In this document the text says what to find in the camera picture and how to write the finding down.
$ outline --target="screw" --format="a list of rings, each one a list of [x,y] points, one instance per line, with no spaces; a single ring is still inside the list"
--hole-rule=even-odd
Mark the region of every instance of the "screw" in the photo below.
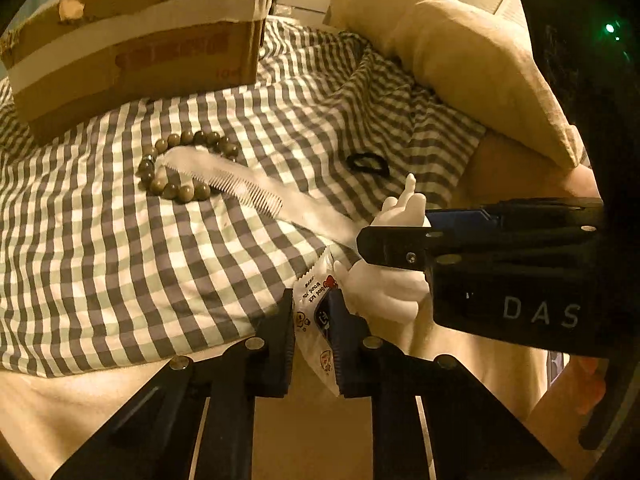
[[[171,370],[184,370],[187,366],[189,366],[189,358],[184,355],[177,355],[169,361]]]
[[[362,344],[364,345],[364,348],[368,348],[369,350],[377,350],[382,346],[382,339],[374,335],[369,335],[362,340]]]
[[[443,254],[436,258],[436,263],[441,265],[455,265],[462,261],[462,256],[459,254]]]
[[[264,346],[264,339],[261,337],[250,337],[244,342],[247,350],[259,350]]]
[[[448,354],[439,355],[436,357],[436,362],[440,368],[444,368],[445,370],[453,370],[458,366],[455,357]]]

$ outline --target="checkered blanket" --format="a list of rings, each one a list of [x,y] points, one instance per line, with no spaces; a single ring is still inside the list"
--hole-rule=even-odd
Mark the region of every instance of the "checkered blanket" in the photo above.
[[[143,145],[190,128],[238,162],[370,222],[408,172],[444,206],[484,128],[354,34],[269,20],[258,82],[140,100],[35,145],[0,82],[0,358],[63,376],[189,354],[249,335],[327,240],[228,196],[179,205],[135,177]],[[388,160],[354,173],[350,153]],[[354,260],[333,246],[338,258]]]

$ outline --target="snack wrapper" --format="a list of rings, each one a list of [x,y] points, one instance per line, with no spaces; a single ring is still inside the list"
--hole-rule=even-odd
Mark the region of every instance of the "snack wrapper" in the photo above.
[[[334,353],[329,345],[329,315],[321,308],[326,292],[338,286],[332,276],[334,258],[326,248],[313,267],[293,285],[296,345],[307,364],[337,397]]]

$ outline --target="bed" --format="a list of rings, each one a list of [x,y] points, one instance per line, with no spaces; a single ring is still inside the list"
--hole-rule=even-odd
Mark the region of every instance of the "bed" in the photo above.
[[[333,32],[268,19],[255,86],[132,102],[44,148],[0,83],[0,433],[20,478],[48,480],[167,359],[209,358],[251,335],[326,246],[357,259],[226,195],[187,205],[147,196],[134,175],[147,143],[222,132],[240,144],[240,163],[359,222],[409,172],[428,207],[460,201],[461,178],[494,130],[520,135],[558,168],[577,164],[581,147],[559,116],[546,114],[531,137],[536,120],[524,109],[519,127],[506,112],[476,113],[438,78],[428,84],[417,56],[385,43],[372,30],[382,20],[346,12],[349,1],[334,0]],[[384,154],[390,178],[350,171],[344,160],[357,151]],[[456,355],[521,418],[545,390],[545,352],[434,326],[428,300],[410,325],[370,325],[407,353]],[[286,399],[257,403],[254,478],[370,478],[368,401],[334,397],[299,352],[294,370]]]

